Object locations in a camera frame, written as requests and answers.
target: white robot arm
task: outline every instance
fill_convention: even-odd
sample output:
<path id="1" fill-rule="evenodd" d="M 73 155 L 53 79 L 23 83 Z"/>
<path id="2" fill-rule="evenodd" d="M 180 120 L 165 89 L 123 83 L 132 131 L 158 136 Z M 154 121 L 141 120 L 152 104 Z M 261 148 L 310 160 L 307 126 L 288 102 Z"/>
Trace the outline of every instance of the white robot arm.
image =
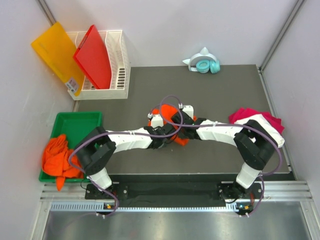
<path id="1" fill-rule="evenodd" d="M 185 105 L 181 109 L 183 124 L 195 124 L 198 127 L 182 127 L 177 133 L 179 137 L 185 139 L 213 140 L 237 147 L 245 161 L 235 182 L 244 190 L 247 190 L 261 174 L 266 163 L 274 153 L 274 147 L 259 134 L 250 132 L 239 126 L 217 127 L 221 122 L 211 121 L 204 118 L 194 118 L 194 108 Z M 112 154 L 131 149 L 157 149 L 166 144 L 170 137 L 152 137 L 169 135 L 175 132 L 175 128 L 166 123 L 159 114 L 148 115 L 150 126 L 145 126 L 137 130 L 112 132 L 101 138 L 92 141 L 87 146 L 77 152 L 77 157 L 85 173 L 102 189 L 107 189 L 112 185 L 105 168 Z M 180 123 L 179 114 L 173 116 L 174 123 Z M 261 115 L 256 114 L 251 117 L 241 119 L 236 124 L 246 124 L 254 129 L 266 134 L 274 143 L 281 148 L 284 144 L 283 137 L 274 129 L 269 122 Z M 92 137 L 105 133 L 103 127 L 94 129 L 78 146 Z"/>

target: orange cloth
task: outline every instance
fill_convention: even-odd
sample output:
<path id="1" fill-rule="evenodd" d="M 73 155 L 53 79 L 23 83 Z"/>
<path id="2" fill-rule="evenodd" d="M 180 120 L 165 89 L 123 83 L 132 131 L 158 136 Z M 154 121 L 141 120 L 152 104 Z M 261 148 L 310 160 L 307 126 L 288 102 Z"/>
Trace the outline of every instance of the orange cloth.
<path id="1" fill-rule="evenodd" d="M 56 177 L 55 182 L 58 191 L 64 186 L 66 178 L 84 178 L 84 174 L 80 170 L 68 163 L 69 156 L 73 150 L 68 149 L 66 138 L 65 134 L 51 138 L 42 156 L 42 170 L 46 174 Z M 81 168 L 77 156 L 74 155 L 71 162 Z"/>
<path id="2" fill-rule="evenodd" d="M 173 106 L 170 106 L 170 105 L 167 105 L 167 104 L 163 104 L 162 107 L 161 107 L 161 113 L 162 115 L 170 120 L 171 123 L 173 123 L 173 121 L 171 120 L 172 116 L 175 115 L 177 113 L 177 109 Z M 159 114 L 159 110 L 158 109 L 154 109 L 152 111 L 152 114 Z M 176 137 L 176 135 L 173 135 L 173 137 L 171 139 L 174 139 L 174 141 L 177 143 L 177 144 L 180 144 L 182 146 L 185 146 L 188 142 L 189 142 L 189 139 L 181 139 L 180 137 Z"/>

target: white wall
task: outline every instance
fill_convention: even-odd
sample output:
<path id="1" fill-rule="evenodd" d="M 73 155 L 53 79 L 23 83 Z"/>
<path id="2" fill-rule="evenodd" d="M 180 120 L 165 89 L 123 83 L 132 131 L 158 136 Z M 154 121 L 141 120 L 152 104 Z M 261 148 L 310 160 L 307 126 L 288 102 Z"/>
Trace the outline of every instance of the white wall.
<path id="1" fill-rule="evenodd" d="M 265 70 L 298 177 L 320 211 L 320 1 L 305 2 Z"/>
<path id="2" fill-rule="evenodd" d="M 124 30 L 133 67 L 178 66 L 207 47 L 260 65 L 296 0 L 46 0 L 67 31 Z"/>
<path id="3" fill-rule="evenodd" d="M 42 185 L 42 151 L 58 112 L 70 111 L 66 87 L 30 43 L 50 25 L 35 0 L 5 0 L 0 11 L 0 239 L 25 240 Z"/>

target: gray table surface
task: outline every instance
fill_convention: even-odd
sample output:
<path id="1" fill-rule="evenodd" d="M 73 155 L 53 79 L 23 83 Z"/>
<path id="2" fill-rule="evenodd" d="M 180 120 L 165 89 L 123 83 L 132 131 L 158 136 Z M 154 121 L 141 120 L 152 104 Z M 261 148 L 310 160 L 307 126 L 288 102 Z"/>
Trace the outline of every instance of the gray table surface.
<path id="1" fill-rule="evenodd" d="M 255 65 L 223 65 L 217 74 L 190 72 L 184 66 L 133 67 L 128 99 L 84 100 L 78 111 L 101 111 L 106 130 L 135 130 L 147 125 L 148 112 L 167 95 L 192 105 L 197 117 L 223 123 L 240 107 L 270 111 Z M 274 154 L 264 172 L 278 161 Z M 221 174 L 238 173 L 243 163 L 234 146 L 191 140 L 186 146 L 119 152 L 106 167 L 110 174 Z M 288 172 L 284 161 L 279 173 Z"/>

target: yellow folder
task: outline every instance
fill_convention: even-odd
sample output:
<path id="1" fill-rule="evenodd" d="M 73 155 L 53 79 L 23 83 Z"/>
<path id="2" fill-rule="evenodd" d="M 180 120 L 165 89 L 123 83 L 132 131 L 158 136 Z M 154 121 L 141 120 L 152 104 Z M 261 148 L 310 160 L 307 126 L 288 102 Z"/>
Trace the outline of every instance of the yellow folder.
<path id="1" fill-rule="evenodd" d="M 78 96 L 85 75 L 73 59 L 77 48 L 61 24 L 55 23 L 31 43 L 31 46 L 71 92 Z"/>

